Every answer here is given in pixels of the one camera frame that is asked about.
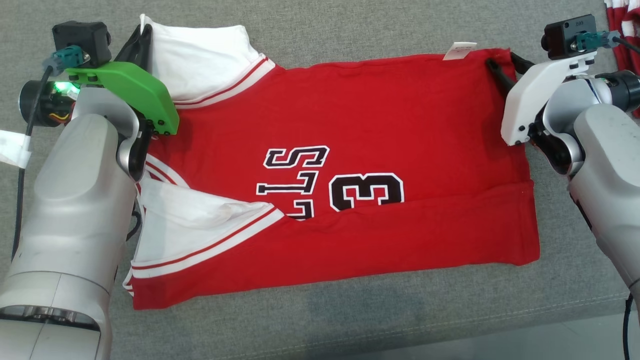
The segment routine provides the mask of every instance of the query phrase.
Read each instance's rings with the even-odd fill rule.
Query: teal connector
[[[65,69],[71,67],[78,67],[84,64],[88,58],[84,57],[84,52],[77,45],[71,45],[64,49],[60,49],[51,54],[51,57],[42,62],[42,68],[53,68],[51,76],[58,76],[62,74]]]
[[[571,45],[574,51],[589,51],[599,47],[616,47],[618,43],[613,41],[614,37],[620,37],[617,31],[599,31],[597,33],[580,33],[576,35],[575,42]]]

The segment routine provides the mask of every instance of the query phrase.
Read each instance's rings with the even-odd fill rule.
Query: basketball jersey
[[[523,147],[486,69],[505,49],[285,69],[244,28],[153,23],[180,115],[140,183],[124,283],[136,309],[192,297],[538,259]]]

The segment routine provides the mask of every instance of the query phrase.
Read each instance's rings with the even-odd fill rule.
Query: white collar
[[[164,83],[179,108],[201,107],[226,99],[275,67],[251,46],[242,25],[164,26],[145,14],[140,15],[140,24],[141,30],[145,24],[153,27],[151,73]]]

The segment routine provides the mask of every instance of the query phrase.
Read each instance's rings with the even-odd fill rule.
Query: green led light
[[[63,94],[67,94],[69,92],[78,93],[80,89],[78,89],[73,83],[69,83],[68,81],[56,81],[53,84],[53,87],[57,92],[61,92]]]

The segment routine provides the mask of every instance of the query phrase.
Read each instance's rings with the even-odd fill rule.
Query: gray couch
[[[41,75],[51,26],[102,20],[116,53],[145,12],[161,24],[243,24],[253,46],[284,67],[442,53],[453,41],[511,47],[545,60],[546,24],[593,13],[602,0],[182,0],[5,1],[0,8],[0,128],[23,131],[22,84]],[[594,72],[615,69],[601,51]],[[60,129],[36,128],[27,189]],[[297,359],[406,347],[517,327],[619,313],[627,296],[566,192],[565,180],[527,148],[535,180],[541,259],[533,264],[463,266],[193,299],[135,312],[119,286],[111,299],[113,359]],[[0,276],[9,266],[17,171],[0,164]],[[31,193],[27,190],[27,210]],[[122,261],[128,269],[135,240]]]

